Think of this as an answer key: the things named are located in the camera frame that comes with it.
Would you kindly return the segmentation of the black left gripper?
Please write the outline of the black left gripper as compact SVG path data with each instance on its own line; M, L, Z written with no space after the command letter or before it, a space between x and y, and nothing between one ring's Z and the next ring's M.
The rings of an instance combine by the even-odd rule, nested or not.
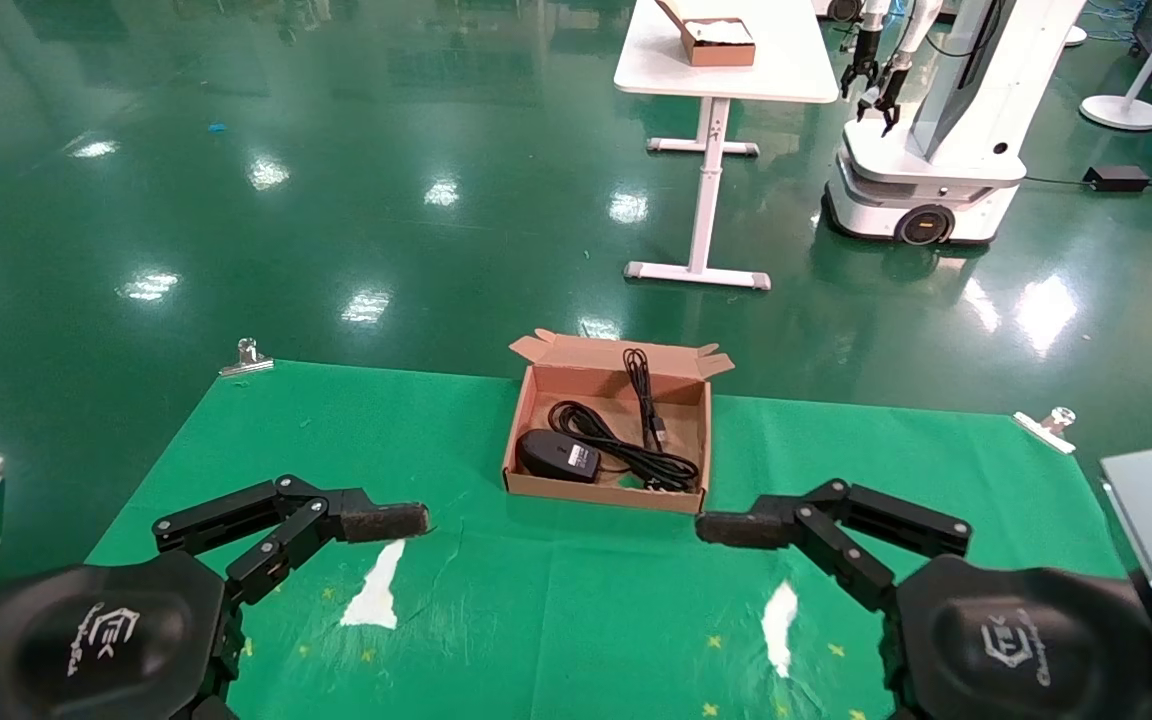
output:
M234 602L264 600L333 539L317 497L230 562L227 588L182 552L5 584L0 719L232 719Z

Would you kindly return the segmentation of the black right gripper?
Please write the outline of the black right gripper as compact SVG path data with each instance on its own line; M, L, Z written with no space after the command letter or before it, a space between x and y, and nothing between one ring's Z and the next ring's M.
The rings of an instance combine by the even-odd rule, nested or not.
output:
M914 717L1152 719L1152 623L1126 579L943 556L895 591L850 530L934 559L965 556L972 525L842 479L756 497L748 511L702 511L695 529L728 547L795 547L865 611L893 607L884 685Z

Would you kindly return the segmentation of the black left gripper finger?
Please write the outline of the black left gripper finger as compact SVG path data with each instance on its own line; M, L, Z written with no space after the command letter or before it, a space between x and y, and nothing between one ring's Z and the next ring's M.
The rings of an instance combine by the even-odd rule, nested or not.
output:
M397 541L429 532L424 503L376 503L365 488L317 488L294 475L282 475L156 520L156 546L160 552L198 555L247 537L264 538L317 497L329 501L333 541Z

